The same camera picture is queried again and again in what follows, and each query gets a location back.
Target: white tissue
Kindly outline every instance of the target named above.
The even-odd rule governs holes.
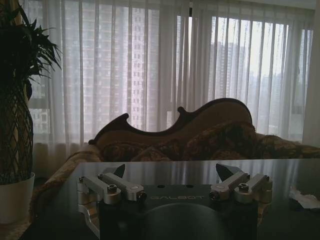
[[[298,201],[304,209],[320,209],[320,201],[314,195],[302,195],[295,187],[290,188],[289,196]]]

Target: table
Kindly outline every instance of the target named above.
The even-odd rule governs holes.
[[[320,212],[292,209],[290,187],[320,199],[320,159],[257,159],[223,161],[126,162],[123,178],[142,185],[214,184],[219,182],[216,163],[237,166],[252,176],[263,173],[273,178],[272,206],[258,228],[259,240],[318,239]],[[21,240],[96,240],[78,212],[77,179],[96,176],[121,162],[81,163],[55,199]]]

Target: potted plant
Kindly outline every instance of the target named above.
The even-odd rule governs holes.
[[[18,1],[14,5],[0,3],[0,223],[25,217],[32,196],[30,81],[53,64],[60,67],[60,52],[46,29],[30,23]]]

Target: sofa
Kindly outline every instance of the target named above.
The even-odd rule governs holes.
[[[320,158],[320,148],[257,133],[246,105],[233,98],[210,101],[194,112],[179,107],[178,112],[174,125],[160,132],[132,127],[127,113],[108,123],[34,191],[30,220],[41,214],[83,162]]]

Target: bolt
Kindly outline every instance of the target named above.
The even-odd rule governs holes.
[[[248,192],[249,191],[249,185],[246,183],[240,183],[238,185],[239,191],[241,192]]]
[[[219,195],[219,193],[218,193],[217,191],[211,191],[211,192],[209,193],[209,198],[210,198],[211,200],[216,201],[216,200],[219,200],[219,199],[220,199],[220,195]]]
[[[108,193],[114,194],[115,192],[117,192],[117,185],[110,184],[108,185],[107,190],[108,190]]]

